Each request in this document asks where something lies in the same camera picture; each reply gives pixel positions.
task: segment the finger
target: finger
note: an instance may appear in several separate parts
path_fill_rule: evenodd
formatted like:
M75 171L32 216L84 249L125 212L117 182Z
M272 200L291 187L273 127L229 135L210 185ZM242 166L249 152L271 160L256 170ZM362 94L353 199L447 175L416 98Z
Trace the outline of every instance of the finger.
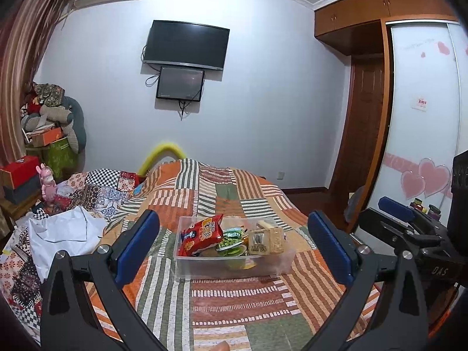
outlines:
M210 351L229 351L231 347L229 347L226 341L221 342L219 345L214 346Z

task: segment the sliding wardrobe door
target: sliding wardrobe door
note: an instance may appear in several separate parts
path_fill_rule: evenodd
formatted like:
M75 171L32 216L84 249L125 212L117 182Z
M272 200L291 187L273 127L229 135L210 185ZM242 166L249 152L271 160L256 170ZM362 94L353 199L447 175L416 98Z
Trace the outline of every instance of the sliding wardrobe door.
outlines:
M468 150L468 37L461 25L448 24L448 30L455 51L460 84L460 131L457 144L457 154L460 154ZM452 196L449 191L441 207L441 223L445 225L448 221L451 204Z
M368 207L378 209L383 196L405 205L419 198L426 207L440 207L449 190L460 117L460 88L450 32L446 23L424 22L395 24L391 32L392 114Z

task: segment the curtain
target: curtain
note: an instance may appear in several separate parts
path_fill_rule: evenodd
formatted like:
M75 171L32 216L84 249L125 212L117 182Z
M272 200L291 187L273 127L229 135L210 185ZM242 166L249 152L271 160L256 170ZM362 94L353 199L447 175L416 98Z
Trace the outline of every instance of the curtain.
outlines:
M0 29L0 167L25 154L20 107L70 0L22 0Z

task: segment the patchwork quilt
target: patchwork quilt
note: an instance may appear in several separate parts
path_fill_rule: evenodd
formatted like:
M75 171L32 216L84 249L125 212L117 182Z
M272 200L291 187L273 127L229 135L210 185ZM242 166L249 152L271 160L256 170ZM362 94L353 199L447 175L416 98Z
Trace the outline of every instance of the patchwork quilt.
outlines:
M145 209L158 213L158 237L134 281L123 292L168 350L208 351L223 340L232 350L239 351L300 350L345 291L334 281L310 237L305 227L307 217L267 180L243 170L213 167L192 159L160 166L131 191L127 191L126 179L129 178L112 172L73 176L68 186L76 190L68 196L69 206L89 204L88 208L95 212L106 203L101 198L113 202L115 211L108 217L101 244L112 244ZM127 195L117 196L107 188ZM217 213L272 218L296 249L292 272L227 280L175 279L173 250L179 217ZM18 235L22 236L18 247L30 254L27 231ZM0 260L0 286L17 317L39 341L41 299L31 261L24 261L15 251ZM23 288L18 292L15 286ZM88 284L87 289L104 331L119 339L94 286ZM377 289L370 292L351 337L364 331L378 294Z

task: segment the white cloth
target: white cloth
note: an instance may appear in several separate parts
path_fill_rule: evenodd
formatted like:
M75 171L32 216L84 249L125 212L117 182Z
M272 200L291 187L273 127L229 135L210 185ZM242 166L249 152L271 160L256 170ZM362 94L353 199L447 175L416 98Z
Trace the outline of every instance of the white cloth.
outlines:
M93 252L106 225L104 219L93 218L81 206L42 220L29 218L31 254L41 282L47 278L57 251L65 250L70 256Z

